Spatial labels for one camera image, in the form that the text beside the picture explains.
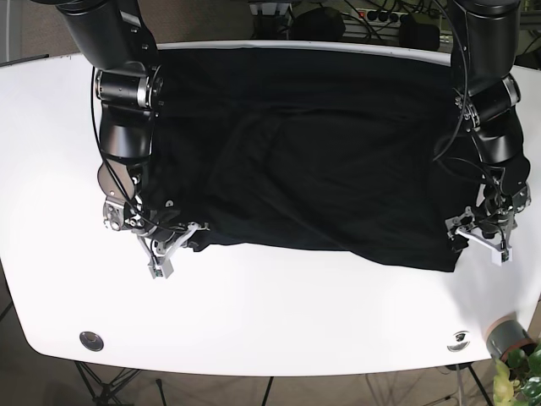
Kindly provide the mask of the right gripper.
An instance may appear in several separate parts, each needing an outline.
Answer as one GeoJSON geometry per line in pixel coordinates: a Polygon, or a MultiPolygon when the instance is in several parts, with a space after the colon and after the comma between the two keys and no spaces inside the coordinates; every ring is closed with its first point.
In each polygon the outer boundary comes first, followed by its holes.
{"type": "Polygon", "coordinates": [[[190,239],[199,231],[209,231],[207,222],[167,224],[177,214],[172,201],[162,216],[157,211],[142,211],[135,200],[127,201],[118,191],[111,190],[103,205],[104,225],[115,232],[134,234],[148,256],[148,268],[153,278],[169,278],[174,269],[172,257],[178,249],[187,248],[190,239]]]}

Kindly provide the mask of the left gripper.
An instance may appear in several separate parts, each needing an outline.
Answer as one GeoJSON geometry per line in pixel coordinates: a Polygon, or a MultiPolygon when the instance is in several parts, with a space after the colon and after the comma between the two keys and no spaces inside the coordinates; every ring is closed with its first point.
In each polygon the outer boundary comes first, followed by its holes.
{"type": "Polygon", "coordinates": [[[478,206],[467,206],[462,214],[445,220],[447,236],[456,253],[475,242],[489,249],[492,262],[501,266],[512,260],[515,217],[530,205],[530,189],[528,184],[522,184],[514,195],[503,195],[498,184],[487,184],[482,192],[483,200],[478,206]]]}

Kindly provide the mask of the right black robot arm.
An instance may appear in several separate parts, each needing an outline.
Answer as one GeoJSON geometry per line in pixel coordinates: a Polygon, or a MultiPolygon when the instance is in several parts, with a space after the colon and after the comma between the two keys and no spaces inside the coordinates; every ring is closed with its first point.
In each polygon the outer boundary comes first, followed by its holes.
{"type": "Polygon", "coordinates": [[[102,164],[98,184],[106,196],[104,224],[133,233],[153,277],[173,273],[172,257],[205,223],[176,223],[173,200],[164,208],[143,199],[156,119],[163,105],[159,52],[136,1],[55,1],[78,49],[93,67],[90,99],[101,103],[92,126],[102,164]]]}

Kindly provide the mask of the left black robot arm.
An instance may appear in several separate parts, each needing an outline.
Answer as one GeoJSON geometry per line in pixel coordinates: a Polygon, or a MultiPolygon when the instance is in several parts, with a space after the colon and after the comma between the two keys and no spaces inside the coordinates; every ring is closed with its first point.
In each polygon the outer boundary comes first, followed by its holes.
{"type": "Polygon", "coordinates": [[[531,202],[531,164],[516,114],[521,92],[511,74],[520,7],[518,1],[449,1],[441,9],[453,35],[451,68],[460,114],[452,136],[433,160],[454,175],[446,166],[448,152],[461,132],[469,134],[479,159],[473,168],[481,173],[475,182],[484,186],[479,206],[446,219],[447,235],[455,252],[473,241],[490,249],[496,265],[511,261],[515,216],[531,202]]]}

